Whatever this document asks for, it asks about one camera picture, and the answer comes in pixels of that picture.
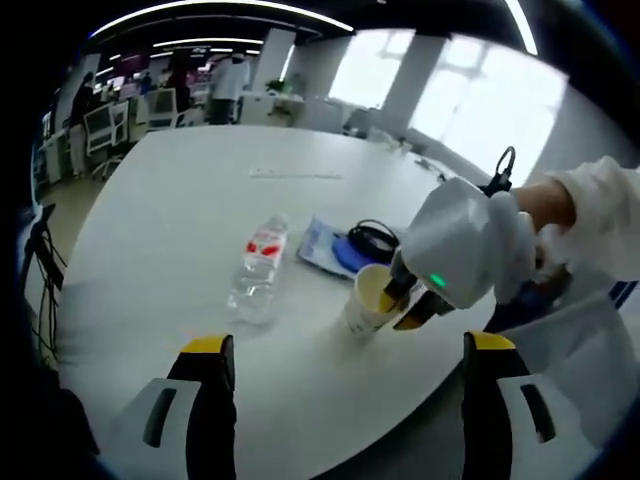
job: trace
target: computer monitor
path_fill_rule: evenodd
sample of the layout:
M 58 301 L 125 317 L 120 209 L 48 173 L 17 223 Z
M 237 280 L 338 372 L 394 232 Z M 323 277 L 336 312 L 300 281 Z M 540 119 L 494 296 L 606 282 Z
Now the computer monitor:
M 120 100 L 124 100 L 129 97 L 133 97 L 138 93 L 137 83 L 125 83 L 120 89 Z

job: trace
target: desk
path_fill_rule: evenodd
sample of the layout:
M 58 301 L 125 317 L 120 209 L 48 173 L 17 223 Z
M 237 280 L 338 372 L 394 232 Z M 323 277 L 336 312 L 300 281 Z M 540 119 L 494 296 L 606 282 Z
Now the desk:
M 273 178 L 249 175 L 256 168 Z M 312 178 L 332 173 L 339 179 Z M 236 335 L 238 478 L 304 479 L 395 427 L 459 363 L 472 310 L 411 332 L 382 329 L 366 346 L 335 323 L 350 285 L 297 261 L 313 214 L 348 228 L 363 218 L 408 225 L 438 185 L 399 156 L 341 135 L 214 126 L 153 132 L 96 200 L 67 269 L 59 308 L 62 385 L 82 400 L 98 444 L 148 381 L 193 337 Z M 230 321 L 230 279 L 256 226 L 288 216 L 277 322 Z

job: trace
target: white sleeve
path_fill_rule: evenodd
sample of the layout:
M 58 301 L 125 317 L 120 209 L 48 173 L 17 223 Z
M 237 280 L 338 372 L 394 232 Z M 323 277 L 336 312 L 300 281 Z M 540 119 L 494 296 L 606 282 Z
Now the white sleeve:
M 617 280 L 639 279 L 640 170 L 604 157 L 548 176 L 564 185 L 576 207 L 575 225 L 556 238 L 563 256 Z

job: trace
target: ceiling light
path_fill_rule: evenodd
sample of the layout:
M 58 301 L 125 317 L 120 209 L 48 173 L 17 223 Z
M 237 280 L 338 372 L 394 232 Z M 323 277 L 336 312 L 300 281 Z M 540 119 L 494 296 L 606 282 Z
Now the ceiling light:
M 183 7 L 186 5 L 202 5 L 202 4 L 235 4 L 235 5 L 249 5 L 254 7 L 267 7 L 274 8 L 276 10 L 285 10 L 287 12 L 296 13 L 298 15 L 303 15 L 305 17 L 313 18 L 315 20 L 320 20 L 321 22 L 330 23 L 338 28 L 342 28 L 348 32 L 353 31 L 353 27 L 347 25 L 346 23 L 339 22 L 334 20 L 333 18 L 329 18 L 325 15 L 321 15 L 316 12 L 312 12 L 311 10 L 305 10 L 304 8 L 291 7 L 289 5 L 284 5 L 282 3 L 268 2 L 265 0 L 180 0 L 178 2 L 170 2 L 165 3 L 163 5 L 155 5 L 153 7 L 143 8 L 142 10 L 138 10 L 137 12 L 130 13 L 123 17 L 120 17 L 112 22 L 107 23 L 106 25 L 100 27 L 98 30 L 89 35 L 89 38 L 95 37 L 97 34 L 104 32 L 105 30 L 114 27 L 122 22 L 126 22 L 127 20 L 131 20 L 132 18 L 139 17 L 141 15 L 146 15 L 147 13 L 153 13 L 160 10 L 166 10 L 169 8 Z
M 173 52 L 155 53 L 153 55 L 149 55 L 149 58 L 166 57 L 167 55 L 173 55 Z
M 99 77 L 100 75 L 104 75 L 105 73 L 109 73 L 111 71 L 113 71 L 113 67 L 105 68 L 104 70 L 101 70 L 98 73 L 96 73 L 96 77 Z
M 154 47 L 165 47 L 167 45 L 178 45 L 180 43 L 203 43 L 203 42 L 235 42 L 235 43 L 255 43 L 262 45 L 262 40 L 250 40 L 248 38 L 187 38 L 186 40 L 173 40 L 172 42 L 154 43 Z
M 513 19 L 516 21 L 518 30 L 520 30 L 520 36 L 522 37 L 522 41 L 524 42 L 524 48 L 531 55 L 538 55 L 536 42 L 533 40 L 533 34 L 531 33 L 529 22 L 527 22 L 527 17 L 524 16 L 524 12 L 522 11 L 520 3 L 518 3 L 518 0 L 504 1 L 507 4 L 507 8 L 511 12 L 511 16 L 513 16 Z

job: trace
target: paper cup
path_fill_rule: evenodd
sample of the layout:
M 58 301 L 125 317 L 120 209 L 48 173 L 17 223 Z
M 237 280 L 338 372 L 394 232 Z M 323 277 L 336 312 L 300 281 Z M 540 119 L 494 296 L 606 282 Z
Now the paper cup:
M 342 309 L 339 321 L 345 322 L 351 333 L 358 337 L 372 335 L 398 312 L 378 310 L 380 294 L 389 284 L 389 267 L 368 265 L 358 272 L 349 300 Z

